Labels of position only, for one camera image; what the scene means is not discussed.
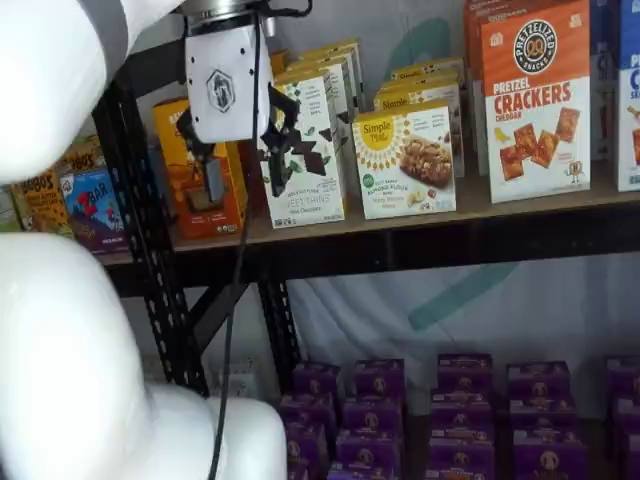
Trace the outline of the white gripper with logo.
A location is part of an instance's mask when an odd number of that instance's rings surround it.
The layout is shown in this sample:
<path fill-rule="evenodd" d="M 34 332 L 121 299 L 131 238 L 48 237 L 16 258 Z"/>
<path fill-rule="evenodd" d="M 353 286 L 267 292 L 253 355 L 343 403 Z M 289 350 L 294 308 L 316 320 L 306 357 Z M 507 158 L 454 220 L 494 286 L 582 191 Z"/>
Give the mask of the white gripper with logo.
<path fill-rule="evenodd" d="M 272 196 L 281 196 L 291 177 L 285 154 L 294 142 L 299 104 L 271 85 L 273 75 L 262 29 L 251 19 L 240 26 L 190 35 L 185 43 L 189 107 L 176 126 L 211 202 L 225 185 L 214 144 L 249 140 L 265 146 Z"/>

